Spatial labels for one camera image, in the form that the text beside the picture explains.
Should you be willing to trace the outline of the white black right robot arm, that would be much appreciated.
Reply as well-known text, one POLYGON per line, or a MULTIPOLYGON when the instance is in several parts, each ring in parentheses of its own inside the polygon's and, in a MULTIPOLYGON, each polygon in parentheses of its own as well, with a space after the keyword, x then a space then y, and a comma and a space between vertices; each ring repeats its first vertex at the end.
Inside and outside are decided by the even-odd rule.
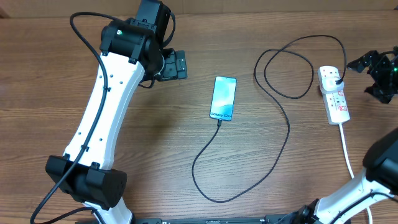
MULTIPOLYGON (((365 89, 381 103, 389 103, 397 94, 397 58, 388 52, 371 50, 346 65, 373 78, 374 84, 365 89)), ((333 88, 331 66, 318 70, 320 88, 328 122, 339 128, 350 119, 345 94, 341 87, 333 88)), ((279 223, 349 223, 351 217, 371 205, 397 197, 397 130, 376 141, 363 159, 363 169, 339 190, 327 197, 314 200, 300 210, 279 219, 279 223)))

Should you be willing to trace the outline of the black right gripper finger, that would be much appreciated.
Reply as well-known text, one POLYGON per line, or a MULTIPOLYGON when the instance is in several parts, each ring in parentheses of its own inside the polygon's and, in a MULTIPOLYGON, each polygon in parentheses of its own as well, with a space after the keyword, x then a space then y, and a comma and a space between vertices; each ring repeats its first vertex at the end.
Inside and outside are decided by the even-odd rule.
POLYGON ((364 92, 369 93, 370 95, 372 95, 373 97, 375 97, 381 103, 384 103, 384 104, 389 104, 391 102, 393 96, 397 94, 397 90, 394 88, 388 89, 388 90, 383 90, 379 86, 375 86, 375 85, 366 87, 364 92))
POLYGON ((346 68, 361 73, 365 68, 370 67, 378 59, 378 56, 379 52, 377 50, 371 50, 360 58, 349 62, 346 68))

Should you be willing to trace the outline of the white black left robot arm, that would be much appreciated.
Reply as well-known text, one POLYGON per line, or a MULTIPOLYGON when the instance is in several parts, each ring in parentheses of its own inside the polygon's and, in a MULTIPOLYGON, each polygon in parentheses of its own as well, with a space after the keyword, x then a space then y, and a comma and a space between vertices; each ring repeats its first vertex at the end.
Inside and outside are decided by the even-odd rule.
POLYGON ((71 195, 98 223, 134 223, 123 193, 127 175, 113 168, 118 134, 136 88, 144 82, 187 77, 185 53, 169 48, 172 11, 161 1, 142 1, 133 18, 110 17, 93 51, 99 69, 80 125, 61 156, 50 156, 46 173, 54 189, 71 195))

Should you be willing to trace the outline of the blue Galaxy smartphone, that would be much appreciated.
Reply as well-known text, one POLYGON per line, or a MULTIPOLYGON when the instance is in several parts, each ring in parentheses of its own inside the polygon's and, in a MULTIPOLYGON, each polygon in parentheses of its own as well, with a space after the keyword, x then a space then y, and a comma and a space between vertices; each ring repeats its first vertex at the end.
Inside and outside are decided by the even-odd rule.
POLYGON ((223 121, 232 120, 236 84, 235 78, 221 76, 215 78, 210 118, 223 121))

